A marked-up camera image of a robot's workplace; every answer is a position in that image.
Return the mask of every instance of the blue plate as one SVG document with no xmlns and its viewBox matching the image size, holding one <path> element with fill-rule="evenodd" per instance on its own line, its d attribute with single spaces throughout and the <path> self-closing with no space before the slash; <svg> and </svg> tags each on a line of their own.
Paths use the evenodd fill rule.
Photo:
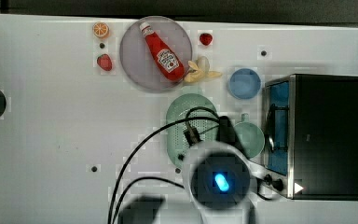
<svg viewBox="0 0 358 224">
<path fill-rule="evenodd" d="M 236 71 L 228 82 L 230 93 L 239 99 L 248 100 L 255 97 L 261 88 L 258 74 L 247 68 Z"/>
</svg>

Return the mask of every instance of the ketchup bottle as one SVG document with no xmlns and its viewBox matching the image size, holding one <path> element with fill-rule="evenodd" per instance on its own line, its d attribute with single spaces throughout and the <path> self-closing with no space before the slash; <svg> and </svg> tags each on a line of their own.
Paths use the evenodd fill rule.
<svg viewBox="0 0 358 224">
<path fill-rule="evenodd" d="M 185 73 L 185 68 L 175 53 L 159 38 L 149 23 L 144 22 L 139 28 L 161 73 L 171 81 L 180 80 Z"/>
</svg>

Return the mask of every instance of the toy fruit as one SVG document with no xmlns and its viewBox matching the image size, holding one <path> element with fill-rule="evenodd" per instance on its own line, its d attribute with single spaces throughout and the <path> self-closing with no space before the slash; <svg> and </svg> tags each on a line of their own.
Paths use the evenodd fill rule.
<svg viewBox="0 0 358 224">
<path fill-rule="evenodd" d="M 109 35 L 109 26 L 107 26 L 106 23 L 97 22 L 92 26 L 92 31 L 98 38 L 105 38 Z"/>
<path fill-rule="evenodd" d="M 98 57 L 97 64 L 105 71 L 110 71 L 113 68 L 112 60 L 110 60 L 110 57 L 107 54 L 103 54 Z"/>
<path fill-rule="evenodd" d="M 213 40 L 213 37 L 210 34 L 204 33 L 204 34 L 200 35 L 200 42 L 205 46 L 208 46 L 209 44 L 211 44 L 212 40 Z"/>
<path fill-rule="evenodd" d="M 185 77 L 185 82 L 194 83 L 201 81 L 205 76 L 207 78 L 221 77 L 221 72 L 209 71 L 209 60 L 205 56 L 201 56 L 197 59 L 197 63 L 188 61 L 188 66 L 191 68 L 190 72 Z"/>
</svg>

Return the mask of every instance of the toaster oven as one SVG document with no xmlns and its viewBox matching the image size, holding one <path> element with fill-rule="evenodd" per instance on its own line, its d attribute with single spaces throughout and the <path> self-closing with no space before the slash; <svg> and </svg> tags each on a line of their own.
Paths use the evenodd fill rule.
<svg viewBox="0 0 358 224">
<path fill-rule="evenodd" d="M 358 77 L 266 83 L 262 126 L 263 185 L 290 199 L 358 200 Z"/>
</svg>

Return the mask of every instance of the teal plate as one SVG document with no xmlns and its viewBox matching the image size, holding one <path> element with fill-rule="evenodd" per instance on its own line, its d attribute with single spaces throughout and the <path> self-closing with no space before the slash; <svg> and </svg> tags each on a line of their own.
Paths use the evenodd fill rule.
<svg viewBox="0 0 358 224">
<path fill-rule="evenodd" d="M 167 111 L 166 120 L 167 123 L 174 122 L 179 119 L 184 119 L 186 117 L 186 113 L 191 108 L 196 106 L 204 106 L 209 109 L 212 109 L 216 112 L 216 108 L 212 104 L 210 100 L 205 98 L 202 95 L 189 93 L 182 95 L 175 99 Z M 191 113 L 190 117 L 209 117 L 214 118 L 209 112 L 197 110 Z M 200 134 L 201 140 L 214 140 L 217 134 L 217 124 L 210 120 L 191 120 L 191 126 L 196 127 Z M 179 155 L 186 156 L 186 152 L 189 149 L 189 144 L 186 141 L 185 135 L 183 131 L 186 129 L 186 125 L 184 123 L 172 126 L 167 130 L 167 152 L 170 157 L 172 163 L 177 167 L 182 167 L 182 161 L 179 159 Z"/>
</svg>

